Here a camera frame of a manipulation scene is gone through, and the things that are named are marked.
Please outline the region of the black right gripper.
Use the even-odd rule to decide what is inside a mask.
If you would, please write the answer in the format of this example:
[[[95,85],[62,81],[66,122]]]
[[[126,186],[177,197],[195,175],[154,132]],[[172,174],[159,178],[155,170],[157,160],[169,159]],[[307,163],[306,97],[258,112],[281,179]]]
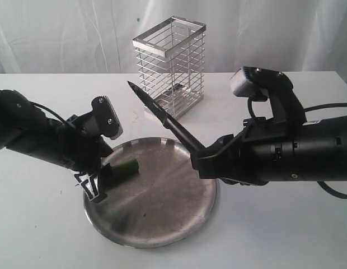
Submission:
[[[247,120],[238,134],[226,134],[191,153],[200,179],[220,179],[234,185],[266,185],[299,179],[296,160],[299,123],[261,118]],[[218,152],[218,157],[204,157]]]

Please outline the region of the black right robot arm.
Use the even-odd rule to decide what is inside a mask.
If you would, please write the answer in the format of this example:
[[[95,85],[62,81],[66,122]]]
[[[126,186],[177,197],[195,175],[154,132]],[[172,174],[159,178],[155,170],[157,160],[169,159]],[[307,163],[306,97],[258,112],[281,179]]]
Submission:
[[[347,181],[347,116],[286,127],[248,120],[191,154],[201,179],[265,185],[268,182]]]

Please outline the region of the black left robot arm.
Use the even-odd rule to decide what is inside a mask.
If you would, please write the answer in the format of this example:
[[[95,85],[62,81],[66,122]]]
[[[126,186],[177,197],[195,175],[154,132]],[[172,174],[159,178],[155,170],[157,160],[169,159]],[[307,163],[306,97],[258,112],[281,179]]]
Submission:
[[[112,154],[104,141],[123,129],[108,97],[98,96],[92,110],[67,120],[48,118],[48,108],[15,90],[0,90],[0,150],[8,149],[72,171],[89,201],[107,198],[110,172],[102,159]]]

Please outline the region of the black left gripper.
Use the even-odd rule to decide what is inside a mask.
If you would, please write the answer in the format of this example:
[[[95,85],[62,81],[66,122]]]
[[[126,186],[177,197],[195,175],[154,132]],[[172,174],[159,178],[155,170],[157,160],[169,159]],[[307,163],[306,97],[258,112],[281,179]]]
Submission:
[[[79,117],[73,115],[68,122],[75,129],[67,126],[57,128],[60,152],[63,155],[60,165],[74,171],[77,184],[90,202],[100,203],[107,198],[106,192],[115,182],[111,165],[101,167],[101,159],[108,157],[112,148],[98,133],[92,113]]]

